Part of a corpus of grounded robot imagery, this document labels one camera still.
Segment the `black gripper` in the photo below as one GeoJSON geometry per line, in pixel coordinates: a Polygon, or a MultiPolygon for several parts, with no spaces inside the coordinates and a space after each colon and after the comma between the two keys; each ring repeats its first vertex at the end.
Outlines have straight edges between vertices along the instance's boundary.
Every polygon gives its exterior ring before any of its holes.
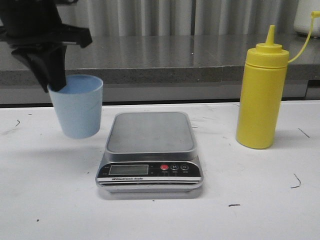
{"type": "Polygon", "coordinates": [[[67,84],[65,54],[67,44],[85,48],[92,43],[88,28],[64,24],[57,5],[75,0],[2,0],[0,40],[12,46],[53,43],[48,49],[17,48],[12,56],[35,76],[45,93],[58,92],[67,84]]]}

